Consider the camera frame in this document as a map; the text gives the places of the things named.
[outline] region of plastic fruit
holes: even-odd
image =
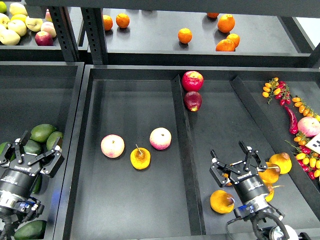
[[[0,42],[7,46],[17,45],[20,41],[20,36],[13,30],[5,29],[0,31]]]
[[[41,26],[44,22],[41,18],[31,18],[29,16],[25,19],[25,25],[28,29],[33,32],[39,32],[41,30]]]
[[[290,156],[286,152],[272,155],[269,162],[280,167],[280,174],[287,174],[292,167]]]
[[[103,25],[105,31],[109,31],[112,29],[114,22],[109,15],[103,15]]]
[[[155,149],[164,150],[170,146],[171,133],[164,127],[158,127],[151,132],[149,140]]]
[[[226,39],[229,39],[231,40],[233,43],[234,43],[234,47],[238,47],[239,46],[239,43],[240,43],[240,37],[238,34],[235,34],[235,33],[231,33],[229,34]]]
[[[223,190],[217,190],[210,197],[210,206],[219,214],[228,214],[234,209],[234,196]]]
[[[10,22],[10,19],[7,15],[0,13],[0,24],[5,26],[5,28],[8,28],[8,22]]]
[[[208,12],[206,14],[209,18],[212,18],[212,19],[216,19],[219,15],[219,13],[215,13],[215,12]]]
[[[232,16],[231,14],[225,14],[221,16],[217,24],[220,32],[223,32],[225,34],[234,29],[235,25],[236,21],[234,19],[234,16]]]
[[[0,13],[4,14],[7,12],[7,5],[5,4],[5,2],[0,1]]]
[[[125,150],[125,142],[122,137],[110,134],[105,136],[101,141],[101,151],[108,158],[117,158]]]
[[[125,29],[129,26],[130,18],[127,14],[120,13],[116,16],[115,22],[119,26],[119,28]]]
[[[26,18],[27,18],[26,15],[19,13],[19,14],[13,15],[10,21],[21,20],[22,22],[26,23]]]
[[[27,27],[21,20],[12,20],[8,22],[8,29],[15,31],[20,37],[27,33]]]
[[[52,36],[50,35],[50,33],[46,32],[46,31],[37,32],[34,37],[34,40],[38,46],[53,46],[54,45],[54,41],[52,39]]]
[[[21,3],[18,3],[18,2],[13,2],[10,4],[9,12],[12,15],[23,14],[23,15],[28,16],[28,13],[27,13],[25,6],[23,6]]]
[[[198,92],[204,84],[204,77],[197,71],[187,71],[183,75],[181,83],[187,92]]]
[[[273,164],[271,162],[266,162],[268,169],[265,171],[260,171],[258,174],[260,175],[260,178],[262,180],[267,181],[268,183],[274,184],[279,179],[280,175],[280,167],[276,164]]]
[[[320,122],[314,117],[303,117],[298,122],[298,130],[306,137],[313,137],[320,133]]]
[[[52,38],[57,36],[54,24],[50,21],[46,21],[41,25],[41,31],[45,31],[51,35]]]
[[[236,50],[236,45],[230,39],[223,39],[215,47],[217,52],[234,52]]]
[[[178,39],[181,43],[187,44],[192,39],[192,32],[188,28],[182,28],[178,32]]]
[[[150,165],[151,155],[147,149],[136,145],[136,149],[130,154],[130,160],[135,169],[142,170]]]

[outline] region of cherry tomato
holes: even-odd
[[[300,107],[300,106],[302,106],[302,105],[303,105],[303,103],[302,103],[301,101],[298,101],[298,102],[296,102],[296,103],[294,104],[295,107]]]
[[[264,92],[262,93],[262,96],[264,96],[265,98],[267,98],[267,97],[269,97],[269,93],[267,93],[266,91],[264,91]]]
[[[299,107],[299,113],[302,114],[305,109],[306,109],[306,107],[305,107],[304,105],[301,105],[301,106]]]
[[[292,98],[292,102],[294,102],[294,103],[298,103],[298,102],[300,102],[301,101],[301,98],[300,97],[294,97],[294,98]]]

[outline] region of fruit display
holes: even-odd
[[[138,147],[137,145],[135,146],[136,149],[130,154],[131,164],[137,170],[146,169],[150,165],[151,154],[147,149]]]
[[[0,10],[4,8],[3,4],[6,6],[5,2],[0,2]],[[18,45],[23,38],[29,32],[39,32],[35,35],[35,43],[38,46],[53,46],[53,38],[57,36],[50,13],[47,10],[45,15],[46,22],[41,18],[32,18],[28,16],[27,10],[24,5],[18,2],[13,2],[9,6],[9,13],[12,15],[9,18],[9,13],[0,13],[0,42],[6,46]]]
[[[125,150],[125,142],[122,137],[109,134],[101,141],[101,151],[108,158],[114,159],[119,157]]]
[[[155,149],[165,150],[170,146],[171,133],[164,127],[158,127],[151,132],[149,140]]]
[[[210,206],[219,214],[228,214],[234,209],[235,199],[232,194],[217,190],[210,196]]]

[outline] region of black tray surface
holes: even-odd
[[[52,239],[56,224],[82,68],[81,63],[0,62],[0,142],[12,143],[24,131],[44,123],[64,133],[64,163],[54,178],[43,176],[40,193],[33,194],[45,206],[39,219],[48,221],[46,239]]]
[[[171,82],[93,77],[72,239],[135,239],[190,235]],[[153,129],[172,134],[167,150],[149,142]],[[122,136],[124,153],[107,158],[103,137]],[[151,153],[150,166],[133,168],[135,144]]]
[[[120,29],[116,16],[130,17],[129,27]],[[220,54],[216,45],[227,37],[218,30],[217,19],[202,12],[148,11],[129,9],[103,9],[113,20],[112,30],[105,32],[109,53],[174,53]],[[235,53],[297,54],[297,50],[276,16],[234,14],[235,27],[230,33],[240,36]],[[189,28],[192,40],[181,44],[178,31]]]

